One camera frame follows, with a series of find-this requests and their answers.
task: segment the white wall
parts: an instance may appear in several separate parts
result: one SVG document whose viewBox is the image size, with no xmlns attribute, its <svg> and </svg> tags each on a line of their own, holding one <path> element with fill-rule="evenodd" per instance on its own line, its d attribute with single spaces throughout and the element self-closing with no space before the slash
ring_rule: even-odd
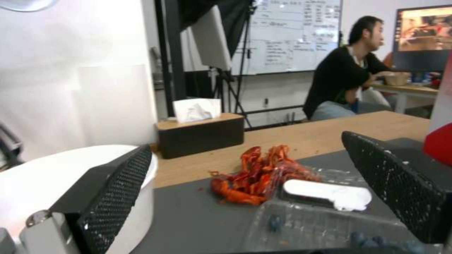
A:
<svg viewBox="0 0 452 254">
<path fill-rule="evenodd" d="M 385 21 L 385 45 L 376 52 L 377 56 L 383 59 L 392 50 L 392 34 L 394 32 L 397 9 L 445 4 L 452 4 L 452 0 L 343 0 L 341 30 L 345 35 L 344 40 L 347 41 L 348 33 L 358 18 L 365 15 L 377 16 Z M 145 16 L 153 15 L 155 15 L 153 12 L 145 10 Z M 153 31 L 153 26 L 155 24 L 147 23 L 147 31 Z M 187 32 L 181 33 L 184 69 L 186 71 L 205 69 L 199 61 L 194 41 L 191 40 L 190 43 L 187 43 L 187 36 L 190 37 L 191 35 L 189 33 L 187 35 Z M 158 46 L 157 40 L 155 42 L 150 40 L 149 43 L 150 45 Z M 312 72 L 247 76 L 244 78 L 245 91 L 242 97 L 242 104 L 246 111 L 263 109 L 265 98 L 269 99 L 268 108 L 304 104 L 312 77 Z M 409 98 L 408 101 L 408 107 L 427 104 L 433 104 L 433 101 L 416 98 Z M 292 112 L 296 113 L 297 120 L 305 117 L 299 108 L 252 115 L 250 116 L 250 121 L 253 126 L 283 122 L 286 114 Z"/>
<path fill-rule="evenodd" d="M 0 32 L 0 121 L 24 142 L 25 160 L 156 141 L 139 0 L 60 0 L 35 13 L 0 9 Z"/>
</svg>

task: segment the black curtain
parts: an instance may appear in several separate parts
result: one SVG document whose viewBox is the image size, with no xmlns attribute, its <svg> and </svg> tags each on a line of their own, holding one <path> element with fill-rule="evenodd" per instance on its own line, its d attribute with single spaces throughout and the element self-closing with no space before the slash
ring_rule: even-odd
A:
<svg viewBox="0 0 452 254">
<path fill-rule="evenodd" d="M 180 0 L 181 31 L 195 23 L 214 5 L 218 5 L 231 57 L 242 35 L 249 0 Z"/>
<path fill-rule="evenodd" d="M 234 55 L 242 35 L 248 5 L 248 0 L 222 0 L 218 2 L 231 57 Z"/>
</svg>

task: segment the monitor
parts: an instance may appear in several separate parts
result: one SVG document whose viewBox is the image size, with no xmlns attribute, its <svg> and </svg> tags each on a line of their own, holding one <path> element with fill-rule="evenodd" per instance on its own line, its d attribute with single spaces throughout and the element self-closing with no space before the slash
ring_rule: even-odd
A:
<svg viewBox="0 0 452 254">
<path fill-rule="evenodd" d="M 398 9 L 395 23 L 395 70 L 444 70 L 452 49 L 452 5 Z"/>
</svg>

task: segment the wooden tissue box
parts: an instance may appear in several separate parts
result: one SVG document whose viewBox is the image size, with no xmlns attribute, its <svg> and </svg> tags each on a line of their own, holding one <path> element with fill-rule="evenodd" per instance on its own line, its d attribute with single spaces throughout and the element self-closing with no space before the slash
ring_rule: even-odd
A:
<svg viewBox="0 0 452 254">
<path fill-rule="evenodd" d="M 222 113 L 219 118 L 197 122 L 164 121 L 157 124 L 159 151 L 172 159 L 243 143 L 244 118 Z"/>
</svg>

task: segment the jeans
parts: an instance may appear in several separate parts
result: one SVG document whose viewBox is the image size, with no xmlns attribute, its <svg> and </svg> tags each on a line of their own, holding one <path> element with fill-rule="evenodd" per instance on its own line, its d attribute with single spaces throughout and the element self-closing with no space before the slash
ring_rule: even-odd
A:
<svg viewBox="0 0 452 254">
<path fill-rule="evenodd" d="M 392 111 L 391 108 L 380 104 L 373 104 L 362 101 L 360 101 L 358 104 L 358 114 L 365 114 L 383 110 Z M 354 115 L 356 114 L 351 110 L 350 105 L 348 104 L 339 104 L 332 101 L 325 101 L 317 107 L 310 120 L 320 121 L 333 118 L 350 117 Z"/>
</svg>

